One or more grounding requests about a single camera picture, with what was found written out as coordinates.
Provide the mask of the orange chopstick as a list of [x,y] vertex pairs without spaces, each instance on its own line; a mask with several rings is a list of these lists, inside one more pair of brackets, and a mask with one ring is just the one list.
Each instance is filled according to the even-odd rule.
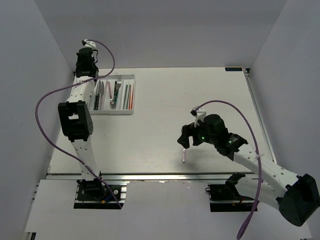
[[134,93],[135,93],[135,85],[132,85],[131,99],[130,99],[130,110],[133,109],[134,104]]

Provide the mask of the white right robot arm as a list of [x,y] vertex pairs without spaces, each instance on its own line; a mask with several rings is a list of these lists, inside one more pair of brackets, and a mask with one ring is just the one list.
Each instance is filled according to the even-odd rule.
[[320,207],[316,180],[309,174],[300,176],[271,160],[259,156],[247,140],[231,133],[217,114],[184,125],[177,142],[185,149],[191,145],[211,144],[224,157],[261,176],[259,202],[275,209],[292,225],[301,227]]

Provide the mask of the grey handled fork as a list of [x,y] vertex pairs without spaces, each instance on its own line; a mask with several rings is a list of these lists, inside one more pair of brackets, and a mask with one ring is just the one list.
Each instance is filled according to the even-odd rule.
[[118,97],[118,81],[114,82],[114,91],[113,91],[113,109],[116,109],[117,97]]

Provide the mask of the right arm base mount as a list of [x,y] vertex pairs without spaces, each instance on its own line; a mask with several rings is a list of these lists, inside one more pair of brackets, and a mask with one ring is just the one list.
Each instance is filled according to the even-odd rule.
[[212,213],[236,213],[250,212],[254,199],[242,196],[236,190],[235,185],[246,175],[233,173],[224,184],[209,184],[205,192],[209,195],[210,211]]

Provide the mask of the pink handled spoon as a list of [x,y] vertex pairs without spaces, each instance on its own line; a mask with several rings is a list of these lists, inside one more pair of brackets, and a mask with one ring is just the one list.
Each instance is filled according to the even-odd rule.
[[183,148],[183,150],[182,150],[182,163],[183,164],[185,164],[185,162],[186,162],[186,149],[185,148]]

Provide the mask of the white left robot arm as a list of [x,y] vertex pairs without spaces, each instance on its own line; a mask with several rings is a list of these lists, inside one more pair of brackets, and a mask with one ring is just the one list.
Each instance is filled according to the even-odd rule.
[[99,73],[94,52],[98,52],[96,47],[87,44],[76,53],[73,86],[68,99],[58,104],[58,114],[62,133],[71,142],[80,165],[81,180],[77,183],[99,200],[105,196],[106,187],[98,179],[101,172],[93,153],[91,135],[94,126],[88,107],[97,82],[93,78]]

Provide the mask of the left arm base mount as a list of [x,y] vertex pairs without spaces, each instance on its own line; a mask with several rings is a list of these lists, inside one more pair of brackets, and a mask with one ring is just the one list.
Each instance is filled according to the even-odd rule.
[[126,198],[126,185],[108,187],[97,179],[77,180],[74,209],[120,210]]

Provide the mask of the green handled fork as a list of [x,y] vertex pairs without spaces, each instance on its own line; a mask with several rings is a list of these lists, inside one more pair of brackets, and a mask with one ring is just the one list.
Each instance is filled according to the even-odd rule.
[[122,78],[118,78],[115,83],[114,83],[114,94],[113,94],[113,100],[112,100],[112,108],[116,109],[117,107],[117,100],[118,100],[118,95],[119,95],[119,90],[122,85]]

